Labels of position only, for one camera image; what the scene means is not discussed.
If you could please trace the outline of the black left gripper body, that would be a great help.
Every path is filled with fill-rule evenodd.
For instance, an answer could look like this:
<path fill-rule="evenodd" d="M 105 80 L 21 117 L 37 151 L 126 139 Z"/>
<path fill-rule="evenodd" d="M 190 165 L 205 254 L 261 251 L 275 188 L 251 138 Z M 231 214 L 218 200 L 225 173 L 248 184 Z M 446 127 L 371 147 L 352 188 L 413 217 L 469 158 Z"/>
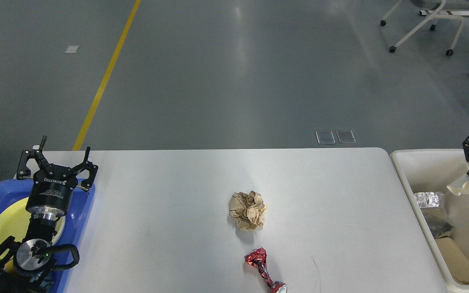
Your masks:
<path fill-rule="evenodd" d="M 74 176 L 60 174 L 49 178 L 48 171 L 37 171 L 25 209 L 31 214 L 67 215 L 73 191 L 78 185 Z"/>

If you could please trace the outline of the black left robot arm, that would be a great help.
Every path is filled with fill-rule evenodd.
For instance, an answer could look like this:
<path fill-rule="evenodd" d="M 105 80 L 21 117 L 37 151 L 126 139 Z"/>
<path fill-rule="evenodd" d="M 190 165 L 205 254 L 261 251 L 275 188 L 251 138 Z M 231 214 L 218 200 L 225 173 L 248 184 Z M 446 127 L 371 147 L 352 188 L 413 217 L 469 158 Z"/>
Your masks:
<path fill-rule="evenodd" d="M 30 214 L 24 237 L 8 236 L 0 244 L 0 293 L 46 293 L 54 271 L 72 269 L 80 261 L 75 244 L 54 245 L 57 223 L 67 216 L 76 188 L 89 193 L 99 167 L 90 161 L 90 147 L 74 166 L 50 163 L 43 154 L 47 137 L 37 149 L 21 152 L 17 180 L 32 180 L 25 210 Z"/>

